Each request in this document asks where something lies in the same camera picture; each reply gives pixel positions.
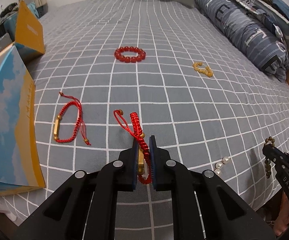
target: gray plaid bedsheet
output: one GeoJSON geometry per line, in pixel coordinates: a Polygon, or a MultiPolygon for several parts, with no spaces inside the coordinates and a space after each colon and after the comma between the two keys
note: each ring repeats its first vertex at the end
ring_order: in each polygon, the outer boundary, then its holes
{"type": "MultiPolygon", "coordinates": [[[[264,138],[289,152],[289,86],[260,72],[195,8],[167,0],[88,0],[58,8],[41,19],[46,54],[28,69],[35,80],[35,132],[46,188],[1,197],[21,220],[31,214],[76,170],[93,172],[131,147],[132,137],[113,116],[139,113],[146,141],[193,171],[231,161],[221,178],[257,209],[280,189],[266,179],[264,138]],[[123,46],[138,46],[147,57],[137,64],[115,60],[123,46]],[[210,65],[209,78],[192,68],[210,65]],[[79,98],[87,136],[58,144],[55,116],[68,102],[59,91],[79,98]]],[[[69,138],[77,109],[64,115],[60,137],[69,138]]],[[[171,195],[138,183],[119,193],[116,240],[173,239],[171,195]]]]}

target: triangular cutout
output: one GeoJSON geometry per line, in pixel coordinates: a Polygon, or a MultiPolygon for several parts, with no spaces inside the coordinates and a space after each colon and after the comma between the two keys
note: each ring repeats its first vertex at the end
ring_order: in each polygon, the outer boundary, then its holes
{"type": "Polygon", "coordinates": [[[217,191],[229,220],[234,220],[245,214],[243,209],[221,187],[218,187],[217,191]]]}
{"type": "Polygon", "coordinates": [[[56,221],[60,221],[71,192],[72,188],[67,188],[62,194],[60,194],[60,196],[54,199],[52,204],[43,212],[43,215],[56,221]]]}

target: red beaded bracelet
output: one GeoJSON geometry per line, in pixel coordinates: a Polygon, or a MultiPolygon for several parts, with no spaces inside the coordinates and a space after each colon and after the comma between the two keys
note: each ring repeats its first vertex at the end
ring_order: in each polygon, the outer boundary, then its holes
{"type": "Polygon", "coordinates": [[[146,53],[143,49],[139,49],[137,47],[120,47],[119,49],[115,50],[115,57],[116,59],[120,60],[121,62],[126,62],[126,63],[136,63],[136,62],[140,62],[141,60],[144,60],[146,56],[146,53]],[[122,52],[125,51],[131,51],[131,52],[135,52],[138,53],[138,55],[136,57],[129,57],[129,56],[123,56],[121,55],[122,52]]]}

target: red braided cord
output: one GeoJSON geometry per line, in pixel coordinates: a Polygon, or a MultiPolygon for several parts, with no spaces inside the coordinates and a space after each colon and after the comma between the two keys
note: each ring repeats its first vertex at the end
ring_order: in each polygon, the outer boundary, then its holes
{"type": "Polygon", "coordinates": [[[144,159],[145,159],[145,161],[147,163],[147,166],[148,166],[149,175],[145,179],[144,177],[142,177],[142,175],[138,174],[139,181],[142,184],[151,183],[150,152],[149,152],[149,147],[146,144],[145,140],[142,137],[140,137],[140,135],[142,134],[142,128],[140,126],[140,121],[139,121],[138,114],[136,112],[133,112],[133,113],[130,114],[130,118],[131,118],[131,122],[132,122],[132,126],[133,126],[133,132],[131,131],[129,125],[126,122],[126,120],[122,117],[122,115],[120,113],[120,110],[114,110],[114,116],[115,116],[116,120],[118,121],[118,123],[120,124],[120,126],[124,130],[129,132],[137,140],[137,142],[139,143],[140,148],[143,151],[144,159]],[[123,120],[123,122],[125,123],[126,126],[123,126],[123,124],[118,119],[117,115],[123,120]]]}
{"type": "Polygon", "coordinates": [[[70,106],[76,106],[78,108],[78,119],[77,119],[77,122],[76,122],[76,125],[75,125],[75,128],[74,128],[74,133],[73,135],[68,138],[68,139],[64,139],[64,140],[55,140],[56,142],[58,143],[67,143],[67,142],[72,142],[76,136],[77,136],[77,132],[78,132],[78,129],[80,127],[80,132],[81,132],[81,135],[85,141],[85,143],[87,145],[91,145],[91,143],[89,143],[89,140],[87,139],[87,131],[86,131],[86,125],[83,121],[83,118],[82,118],[82,115],[83,115],[83,107],[81,105],[81,102],[75,98],[75,97],[72,97],[72,96],[66,96],[64,95],[62,92],[59,92],[60,96],[62,97],[65,97],[65,98],[70,98],[70,99],[73,99],[74,101],[70,101],[68,103],[66,103],[64,105],[64,107],[62,108],[62,110],[60,111],[59,115],[63,116],[64,113],[67,111],[67,109],[70,107],[70,106]]]}

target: folded bedding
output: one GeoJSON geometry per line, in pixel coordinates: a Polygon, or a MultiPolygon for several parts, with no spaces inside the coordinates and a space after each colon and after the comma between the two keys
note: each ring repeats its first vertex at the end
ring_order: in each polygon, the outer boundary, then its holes
{"type": "Polygon", "coordinates": [[[199,9],[261,71],[286,80],[285,45],[234,0],[196,0],[199,9]]]}

